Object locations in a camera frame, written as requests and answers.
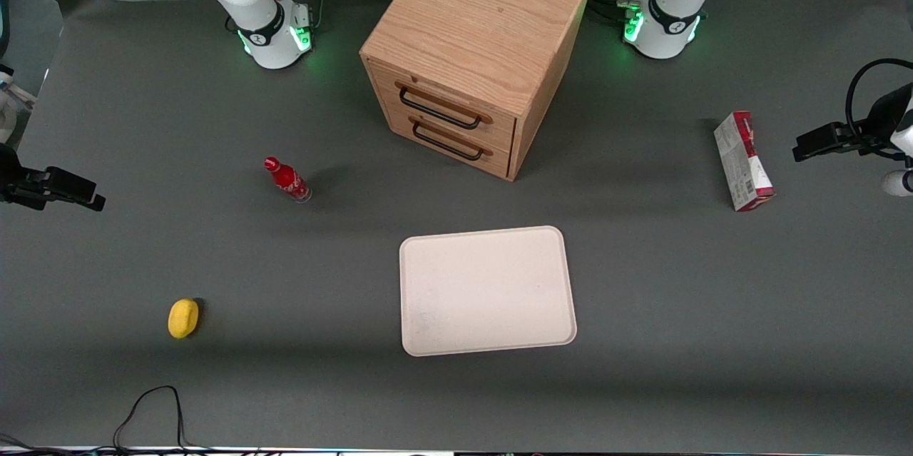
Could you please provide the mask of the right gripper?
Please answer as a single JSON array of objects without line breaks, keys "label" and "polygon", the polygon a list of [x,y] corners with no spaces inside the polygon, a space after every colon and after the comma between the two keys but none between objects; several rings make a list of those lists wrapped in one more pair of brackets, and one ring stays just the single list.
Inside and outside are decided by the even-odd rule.
[{"label": "right gripper", "polygon": [[21,166],[16,151],[1,144],[1,202],[17,203],[42,211],[49,201],[75,203],[95,212],[104,209],[106,199],[96,195],[96,184],[78,174],[49,166],[45,169],[44,189],[33,180],[33,171]]}]

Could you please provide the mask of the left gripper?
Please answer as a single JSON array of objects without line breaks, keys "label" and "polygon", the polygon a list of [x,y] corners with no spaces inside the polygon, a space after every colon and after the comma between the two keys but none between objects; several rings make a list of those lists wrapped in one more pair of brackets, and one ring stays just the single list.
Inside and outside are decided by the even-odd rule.
[{"label": "left gripper", "polygon": [[[896,149],[912,157],[912,83],[877,99],[865,119],[865,136],[871,143]],[[792,148],[795,161],[815,156],[842,154],[849,151],[867,153],[867,147],[850,140],[850,128],[841,122],[830,122],[796,138]]]}]

